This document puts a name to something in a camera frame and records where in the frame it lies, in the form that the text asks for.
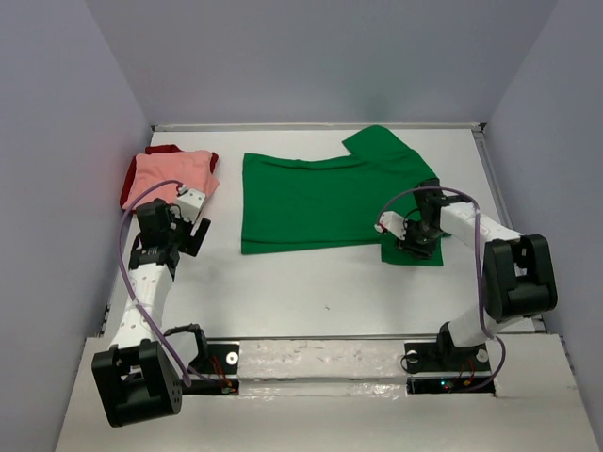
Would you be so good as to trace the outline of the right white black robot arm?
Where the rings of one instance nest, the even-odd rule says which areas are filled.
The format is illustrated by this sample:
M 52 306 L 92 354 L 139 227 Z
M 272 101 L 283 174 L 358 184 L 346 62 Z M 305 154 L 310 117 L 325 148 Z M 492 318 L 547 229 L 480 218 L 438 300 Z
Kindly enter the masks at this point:
M 430 179 L 395 196 L 412 197 L 419 217 L 410 219 L 382 208 L 375 224 L 396 239 L 399 251 L 416 259 L 435 253 L 443 235 L 464 243 L 474 254 L 476 307 L 445 323 L 438 332 L 433 357 L 443 368 L 463 363 L 468 350 L 522 319 L 557 307 L 558 291 L 550 248 L 540 234 L 521 234 L 487 217 L 479 203 L 461 190 Z

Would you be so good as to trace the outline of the green t shirt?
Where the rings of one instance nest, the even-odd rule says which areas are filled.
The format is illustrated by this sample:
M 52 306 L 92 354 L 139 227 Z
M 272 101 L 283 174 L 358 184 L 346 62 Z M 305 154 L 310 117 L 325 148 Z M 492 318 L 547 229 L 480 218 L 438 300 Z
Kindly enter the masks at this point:
M 374 225 L 388 201 L 415 216 L 409 189 L 435 177 L 422 156 L 389 129 L 372 125 L 342 142 L 347 153 L 305 161 L 246 153 L 243 158 L 241 251 L 246 255 L 378 244 L 383 262 L 442 266 L 443 256 L 416 259 L 397 250 Z

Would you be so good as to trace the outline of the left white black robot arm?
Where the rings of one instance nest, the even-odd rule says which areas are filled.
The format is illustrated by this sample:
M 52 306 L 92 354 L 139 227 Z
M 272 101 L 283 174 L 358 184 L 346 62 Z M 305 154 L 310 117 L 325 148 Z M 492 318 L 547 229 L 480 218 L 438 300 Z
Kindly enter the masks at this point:
M 207 364 L 207 343 L 198 325 L 161 328 L 180 257 L 198 254 L 211 224 L 201 216 L 204 203 L 204 193 L 191 189 L 173 203 L 155 199 L 136 209 L 139 232 L 129 258 L 120 261 L 127 292 L 122 319 L 108 350 L 96 353 L 91 362 L 114 428 L 179 413 L 183 390 L 192 383 L 189 372 Z M 175 349 L 167 338 L 182 332 L 195 340 Z

